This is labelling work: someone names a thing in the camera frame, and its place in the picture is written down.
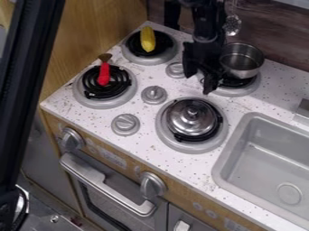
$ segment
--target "wooden panel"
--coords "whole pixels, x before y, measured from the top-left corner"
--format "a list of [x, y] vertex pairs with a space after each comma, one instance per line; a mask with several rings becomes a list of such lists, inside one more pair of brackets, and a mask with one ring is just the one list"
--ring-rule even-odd
[[8, 28], [11, 22], [14, 4], [8, 0], [0, 0], [0, 25]]
[[[6, 29], [13, 9], [9, 0], [0, 0], [0, 24]], [[40, 101], [145, 20], [145, 0], [67, 0]]]
[[[147, 1], [149, 18], [161, 23], [164, 0]], [[231, 1], [226, 1], [228, 11]], [[242, 30], [229, 37], [229, 42], [251, 43], [270, 60], [309, 71], [309, 10], [272, 0], [238, 0], [236, 14], [242, 20]], [[191, 31], [191, 14], [183, 14], [180, 25]]]
[[[246, 220], [244, 217], [241, 217], [234, 212], [224, 208], [223, 206], [215, 203], [214, 201], [207, 199], [203, 197], [203, 195], [197, 193], [194, 191], [190, 186], [181, 184], [179, 181], [172, 179], [165, 174], [162, 174], [159, 171], [156, 171], [152, 169], [150, 166], [147, 166], [143, 163], [141, 163], [138, 160], [135, 160], [134, 158], [126, 155], [125, 153], [115, 149], [114, 147], [103, 143], [99, 139], [96, 139], [95, 137], [82, 132], [80, 129], [77, 129], [74, 126], [71, 126], [64, 121], [61, 121], [59, 118], [50, 115], [49, 113], [43, 112], [45, 114], [45, 117], [47, 119], [47, 123], [49, 124], [51, 131], [53, 133], [53, 136], [59, 136], [61, 135], [61, 131], [59, 130], [59, 123], [61, 123], [61, 127], [69, 126], [72, 127], [74, 130], [76, 130], [79, 134], [81, 134], [85, 139], [89, 138], [93, 141], [95, 145], [99, 145], [103, 147], [104, 149], [114, 153], [116, 156], [122, 158], [126, 161], [126, 167], [121, 168], [118, 165], [114, 164], [113, 162], [109, 161], [106, 158], [103, 158], [101, 155], [97, 153], [91, 152], [87, 147], [83, 149], [84, 152], [86, 152], [88, 155], [92, 156], [93, 158], [99, 160], [100, 162], [105, 163], [109, 167], [115, 169], [116, 171], [121, 172], [122, 174], [126, 175], [128, 178], [138, 181], [138, 173], [136, 174], [136, 167], [138, 166], [140, 168], [139, 172], [142, 171], [150, 171], [159, 176], [167, 185], [168, 192], [164, 196], [167, 200], [172, 202], [174, 205], [178, 206], [179, 208], [182, 208], [183, 210], [188, 211], [198, 219], [202, 220], [203, 222], [219, 229], [219, 230], [226, 230], [224, 228], [224, 218], [227, 217], [238, 224], [241, 224], [242, 226], [248, 228], [251, 231], [260, 231], [264, 230], [260, 226], [257, 226], [256, 224]], [[199, 211], [195, 209], [192, 205], [193, 202], [199, 203], [204, 210]], [[216, 214], [218, 214], [218, 218], [213, 219], [206, 215], [205, 209], [210, 209]]]

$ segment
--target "speckled countertop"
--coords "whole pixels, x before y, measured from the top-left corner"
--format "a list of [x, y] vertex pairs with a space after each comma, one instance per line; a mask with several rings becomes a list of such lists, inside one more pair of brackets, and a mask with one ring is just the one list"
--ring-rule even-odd
[[[183, 41], [191, 40], [189, 34], [154, 23], [146, 22], [146, 24], [152, 25], [154, 29], [170, 33], [177, 39], [180, 48], [182, 48]], [[107, 110], [87, 108], [74, 99], [71, 85], [66, 84], [43, 101], [41, 107], [102, 141], [114, 144], [133, 158], [177, 179], [205, 197], [215, 199], [224, 207], [231, 208], [267, 230], [304, 231], [303, 228], [219, 188], [211, 177], [211, 168], [240, 118], [248, 112], [260, 112], [290, 125], [298, 125], [309, 130], [308, 127], [293, 121], [295, 110], [301, 99], [309, 98], [309, 73], [266, 60], [261, 69], [260, 87], [251, 95], [228, 98], [211, 93], [204, 96], [196, 78], [171, 79], [167, 77], [166, 63], [151, 67], [136, 65], [122, 56], [119, 45], [109, 52], [113, 54], [112, 61], [115, 64], [132, 70], [137, 77], [137, 93], [128, 103], [109, 109], [108, 113]], [[181, 53], [179, 52], [168, 63], [180, 60]], [[178, 97], [204, 97], [221, 108], [229, 120], [229, 136], [224, 144], [215, 151], [199, 155], [184, 154], [164, 145], [155, 132], [155, 115], [162, 105], [147, 105], [140, 97], [144, 88], [153, 85], [167, 90], [168, 101]], [[141, 121], [139, 132], [127, 138], [114, 134], [110, 128], [112, 119], [123, 113], [136, 115]]]

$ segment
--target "silver pot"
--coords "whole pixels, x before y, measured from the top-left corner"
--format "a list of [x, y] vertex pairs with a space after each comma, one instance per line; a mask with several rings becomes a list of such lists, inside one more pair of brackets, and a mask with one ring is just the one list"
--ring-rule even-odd
[[246, 43], [228, 43], [220, 55], [221, 66], [228, 74], [239, 79], [255, 77], [263, 63], [263, 52]]

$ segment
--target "gray sink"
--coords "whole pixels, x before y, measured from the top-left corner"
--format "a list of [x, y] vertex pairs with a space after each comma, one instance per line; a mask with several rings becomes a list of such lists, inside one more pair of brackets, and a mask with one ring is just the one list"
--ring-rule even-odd
[[309, 133], [258, 113], [240, 120], [212, 169], [214, 181], [309, 230]]

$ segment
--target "robotic arm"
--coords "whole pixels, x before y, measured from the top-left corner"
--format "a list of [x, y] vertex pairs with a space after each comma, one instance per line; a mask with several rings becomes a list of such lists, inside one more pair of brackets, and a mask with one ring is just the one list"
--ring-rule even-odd
[[226, 12], [224, 0], [179, 0], [191, 7], [194, 21], [193, 42], [183, 44], [183, 70], [186, 78], [201, 71], [204, 75], [203, 94], [215, 90], [221, 79], [219, 57], [225, 42]]

